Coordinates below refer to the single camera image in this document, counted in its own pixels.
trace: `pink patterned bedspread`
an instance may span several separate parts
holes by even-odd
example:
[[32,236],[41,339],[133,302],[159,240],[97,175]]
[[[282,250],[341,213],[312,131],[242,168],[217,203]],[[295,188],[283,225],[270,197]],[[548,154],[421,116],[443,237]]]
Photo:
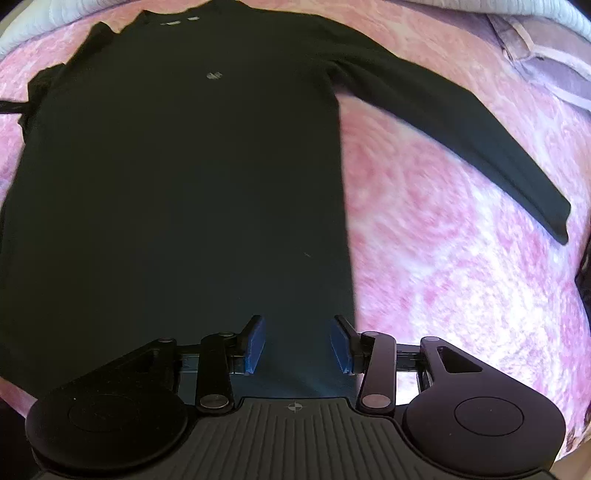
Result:
[[[140,0],[30,41],[0,63],[0,98],[25,99],[29,79],[67,60],[98,21],[120,30],[142,9],[175,12],[198,3]],[[484,17],[442,17],[386,0],[246,3],[333,18],[469,88],[572,203],[570,242],[561,247],[470,165],[391,115],[339,94],[359,328],[401,343],[445,338],[552,399],[567,422],[560,455],[576,447],[591,421],[591,336],[573,281],[589,235],[588,113],[526,84]],[[16,116],[0,116],[0,199],[21,147]],[[398,388],[399,403],[417,393],[407,377]]]

